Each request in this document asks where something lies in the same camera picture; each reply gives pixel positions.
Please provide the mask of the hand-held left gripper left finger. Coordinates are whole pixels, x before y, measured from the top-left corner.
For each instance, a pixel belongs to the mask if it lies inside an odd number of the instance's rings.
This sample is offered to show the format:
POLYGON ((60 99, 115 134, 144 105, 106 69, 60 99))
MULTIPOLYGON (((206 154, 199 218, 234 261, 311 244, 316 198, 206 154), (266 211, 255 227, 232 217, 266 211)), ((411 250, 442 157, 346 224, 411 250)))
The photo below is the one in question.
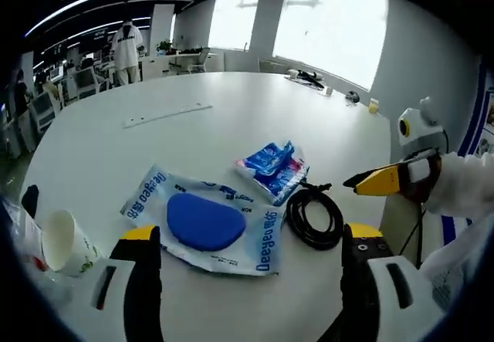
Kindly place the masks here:
POLYGON ((75 332, 84 341, 161 341, 160 271, 160 228, 123 234, 76 284, 75 332))

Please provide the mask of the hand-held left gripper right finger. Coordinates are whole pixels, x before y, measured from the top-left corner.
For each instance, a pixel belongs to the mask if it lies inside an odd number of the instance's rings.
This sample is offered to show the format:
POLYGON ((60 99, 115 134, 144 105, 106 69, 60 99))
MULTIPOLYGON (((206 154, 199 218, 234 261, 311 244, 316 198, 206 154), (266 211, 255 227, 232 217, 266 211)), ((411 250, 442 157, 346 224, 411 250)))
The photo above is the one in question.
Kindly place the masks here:
POLYGON ((343 341, 421 341, 442 319, 432 284, 375 228, 344 226, 343 341))

